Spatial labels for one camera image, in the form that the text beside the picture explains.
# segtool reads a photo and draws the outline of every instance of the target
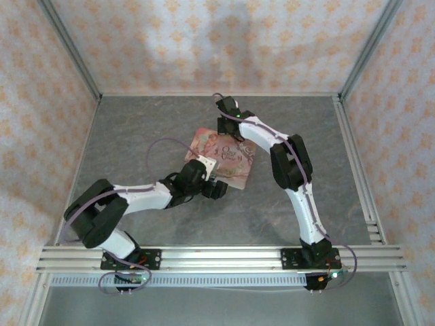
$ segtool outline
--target purple cable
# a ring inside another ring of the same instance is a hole
[[[72,223],[74,223],[74,221],[80,216],[80,214],[82,214],[90,205],[94,204],[95,202],[98,202],[100,199],[103,199],[113,194],[128,193],[128,192],[150,192],[153,189],[154,186],[149,188],[140,188],[140,189],[115,189],[115,190],[110,190],[108,192],[103,192],[102,194],[95,196],[93,199],[87,201],[82,207],[80,207],[73,214],[73,216],[71,216],[71,218],[64,224],[62,231],[60,231],[59,239],[63,238],[66,229],[69,228]]]
[[[138,287],[135,287],[133,290],[132,290],[132,289],[129,289],[129,290],[128,290],[128,293],[129,293],[129,294],[132,294],[133,292],[138,292],[138,291],[142,290],[142,289],[145,288],[145,286],[146,286],[146,285],[151,281],[152,273],[151,273],[151,271],[150,271],[148,268],[146,268],[145,266],[142,266],[142,265],[139,265],[139,264],[134,264],[134,263],[131,263],[131,262],[129,262],[129,261],[126,261],[126,260],[120,259],[120,258],[116,257],[116,256],[115,256],[113,253],[111,253],[110,251],[106,251],[106,253],[108,253],[108,254],[109,254],[109,255],[110,255],[114,260],[117,260],[117,261],[119,261],[119,262],[122,263],[122,264],[129,265],[129,266],[133,266],[133,267],[139,268],[139,269],[141,269],[141,270],[145,270],[145,271],[148,273],[148,278],[147,278],[147,280],[146,280],[143,284],[139,285]],[[98,281],[98,289],[100,290],[101,293],[103,293],[103,294],[105,294],[105,295],[115,296],[115,295],[122,295],[122,294],[124,293],[124,291],[121,291],[121,292],[107,292],[107,291],[104,290],[104,288],[101,286],[101,283],[103,282],[103,279],[104,279],[106,276],[109,276],[109,275],[116,275],[116,276],[119,276],[119,277],[125,277],[125,276],[138,276],[138,275],[140,275],[140,274],[138,274],[138,273],[108,272],[108,273],[102,275],[102,277],[101,277],[100,280]]]
[[[161,141],[175,141],[176,143],[179,143],[180,145],[183,145],[185,148],[187,148],[189,151],[191,151],[193,155],[195,155],[196,157],[199,157],[198,153],[196,153],[193,149],[191,149],[190,146],[187,146],[185,143],[183,143],[182,141],[179,141],[178,139],[171,138],[171,137],[163,137],[163,138],[157,139],[150,146],[148,146],[148,149],[147,149],[147,152],[146,152],[146,155],[145,155],[145,163],[146,163],[146,166],[147,166],[147,171],[148,171],[148,174],[150,175],[150,177],[153,180],[157,180],[157,178],[151,172],[150,160],[149,160],[150,151],[151,151],[151,148],[153,148],[153,146],[155,146],[155,144],[157,144],[157,143],[159,143]]]
[[[60,231],[60,236],[59,236],[59,239],[63,239],[64,238],[64,235],[65,235],[65,232],[66,232],[66,229],[67,228],[69,228],[70,226],[71,226],[71,224],[72,223],[74,223],[74,221],[80,216],[80,214],[82,214],[89,206],[91,206],[91,205],[93,205],[95,202],[98,202],[100,199],[103,199],[103,198],[105,198],[105,197],[108,197],[108,196],[110,196],[110,195],[113,195],[113,194],[119,194],[119,193],[129,193],[129,192],[133,192],[133,193],[141,193],[141,192],[150,192],[150,191],[152,191],[153,189],[154,189],[154,187],[155,187],[155,185],[156,185],[156,180],[157,180],[157,178],[155,178],[155,176],[152,174],[152,172],[151,172],[151,169],[150,169],[150,165],[149,165],[149,160],[148,160],[148,158],[149,158],[149,156],[150,156],[150,150],[151,150],[151,148],[153,148],[153,146],[155,146],[155,144],[157,144],[158,142],[160,142],[160,141],[165,141],[165,140],[168,140],[168,141],[175,141],[176,143],[179,143],[179,144],[181,144],[181,145],[183,145],[184,147],[186,147],[189,151],[191,151],[196,157],[198,157],[198,154],[195,152],[195,151],[193,151],[189,146],[187,146],[186,144],[184,144],[183,142],[181,142],[181,141],[179,141],[178,139],[174,139],[174,138],[170,138],[170,137],[164,137],[164,138],[161,138],[161,139],[158,139],[158,140],[156,140],[156,141],[154,141],[149,147],[148,147],[148,149],[147,149],[147,152],[146,152],[146,157],[145,157],[145,162],[146,162],[146,166],[147,166],[147,170],[148,170],[148,174],[153,178],[153,180],[155,180],[155,182],[154,182],[154,184],[153,184],[153,186],[151,186],[151,187],[148,187],[148,188],[139,188],[139,189],[114,189],[114,190],[110,190],[110,191],[108,191],[108,192],[104,192],[104,193],[102,193],[102,194],[99,194],[98,196],[95,196],[94,198],[92,198],[91,200],[89,200],[89,201],[87,201],[82,207],[80,207],[69,219],[68,219],[68,221],[64,224],[64,226],[63,226],[63,228],[62,228],[62,230]],[[142,270],[146,270],[147,272],[148,272],[148,274],[150,275],[150,277],[142,284],[142,285],[140,285],[140,286],[138,286],[137,288],[135,288],[135,289],[133,289],[133,290],[129,290],[128,292],[131,294],[132,292],[136,292],[136,291],[139,291],[139,290],[142,290],[146,285],[147,285],[147,283],[151,280],[151,277],[152,277],[152,274],[151,274],[151,271],[148,269],[148,268],[146,268],[146,267],[144,267],[144,266],[142,266],[142,265],[139,265],[139,264],[133,264],[133,263],[130,263],[130,262],[128,262],[128,261],[125,261],[125,260],[123,260],[123,259],[120,259],[120,258],[118,258],[118,257],[116,257],[113,253],[110,253],[109,251],[107,251],[107,253],[109,254],[109,255],[111,255],[114,259],[116,259],[116,260],[118,260],[119,262],[121,262],[121,263],[123,263],[123,264],[126,264],[126,265],[130,265],[130,266],[134,266],[134,267],[137,267],[137,268],[140,268],[140,269],[142,269]],[[106,292],[105,290],[103,290],[103,288],[101,287],[101,282],[103,281],[103,279],[106,277],[106,276],[109,276],[109,275],[117,275],[117,276],[135,276],[135,275],[138,275],[137,273],[128,273],[128,274],[123,274],[123,273],[120,273],[120,272],[108,272],[108,273],[106,273],[106,274],[104,274],[104,275],[102,275],[102,277],[100,278],[100,280],[99,280],[99,282],[98,282],[98,288],[99,288],[99,290],[102,292],[102,293],[104,293],[105,295],[118,295],[118,294],[122,294],[122,292],[121,293],[109,293],[109,292]]]
[[[157,139],[156,141],[154,141],[147,149],[146,155],[145,155],[145,162],[146,162],[146,166],[147,166],[147,170],[148,170],[148,174],[153,178],[154,180],[154,185],[152,187],[149,188],[139,188],[139,189],[115,189],[115,190],[110,190],[108,192],[104,192],[102,194],[99,194],[98,196],[95,196],[93,199],[87,201],[82,207],[80,207],[74,214],[73,216],[71,216],[71,218],[65,223],[65,225],[63,226],[62,231],[60,232],[60,236],[59,238],[62,239],[65,233],[65,230],[67,228],[69,228],[71,226],[72,223],[74,223],[74,221],[80,216],[80,214],[82,214],[90,205],[94,204],[95,202],[98,202],[100,199],[103,199],[105,197],[108,197],[110,195],[113,194],[119,194],[119,193],[128,193],[128,192],[150,192],[154,189],[154,186],[156,185],[156,181],[157,178],[155,178],[155,176],[152,174],[151,169],[150,169],[150,165],[149,165],[149,156],[150,156],[150,151],[151,148],[153,148],[153,146],[155,146],[155,144],[157,144],[160,141],[175,141],[176,143],[179,143],[181,145],[183,145],[184,147],[186,147],[189,151],[191,151],[196,157],[198,157],[198,154],[191,149],[189,146],[187,146],[186,144],[184,144],[182,141],[179,141],[178,139],[175,138],[170,138],[170,137],[164,137],[164,138],[160,138]]]
[[[304,195],[307,198],[308,206],[309,206],[310,212],[311,212],[311,214],[313,216],[315,227],[319,230],[320,234],[322,236],[324,236],[327,240],[329,240],[332,244],[334,244],[334,245],[341,245],[341,246],[345,247],[347,250],[349,250],[351,252],[351,254],[353,256],[353,260],[355,262],[355,266],[353,267],[353,271],[351,273],[351,276],[345,282],[341,283],[340,285],[335,286],[335,287],[331,287],[331,288],[329,288],[327,290],[333,290],[333,289],[337,289],[339,287],[345,286],[347,283],[349,283],[351,281],[351,279],[353,279],[353,277],[356,274],[356,270],[357,270],[357,266],[358,266],[358,259],[356,257],[355,251],[350,246],[348,246],[347,244],[341,244],[339,241],[336,241],[335,239],[332,239],[325,232],[323,232],[323,230],[317,224],[317,219],[316,219],[315,214],[314,214],[313,205],[311,204],[310,198],[309,198],[308,193],[307,193],[307,183],[308,183],[307,174],[305,173],[304,168],[302,167],[302,164],[300,163],[300,160],[299,160],[298,156],[296,155],[296,152],[294,151],[293,147],[288,143],[287,139],[284,139],[283,137],[279,136],[274,130],[272,130],[268,126],[265,126],[264,124],[257,124],[257,123],[255,123],[253,121],[239,119],[237,117],[232,117],[231,115],[228,115],[228,114],[222,112],[219,109],[219,107],[216,105],[215,101],[214,101],[214,98],[215,98],[216,95],[220,96],[221,98],[224,98],[224,96],[222,94],[220,94],[220,93],[214,93],[212,95],[214,107],[220,112],[221,115],[223,115],[224,117],[227,117],[228,119],[237,121],[237,122],[243,122],[243,123],[246,123],[246,124],[252,124],[254,126],[258,126],[261,129],[264,129],[265,131],[267,131],[272,136],[274,136],[274,137],[280,139],[281,141],[283,141],[285,146],[288,147],[288,149],[290,150],[290,153],[293,155],[294,160],[296,161],[296,164],[298,165],[299,171],[302,174],[302,177],[304,179],[304,184],[302,185],[302,189],[304,190]]]

